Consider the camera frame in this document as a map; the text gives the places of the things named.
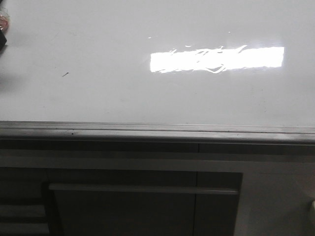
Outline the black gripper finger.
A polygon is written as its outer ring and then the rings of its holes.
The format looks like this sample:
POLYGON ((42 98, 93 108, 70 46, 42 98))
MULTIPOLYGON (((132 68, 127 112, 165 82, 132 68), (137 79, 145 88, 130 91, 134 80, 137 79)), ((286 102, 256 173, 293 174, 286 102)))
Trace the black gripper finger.
POLYGON ((4 35, 4 33, 0 30, 0 50, 3 49, 3 47, 6 45, 7 39, 4 35))

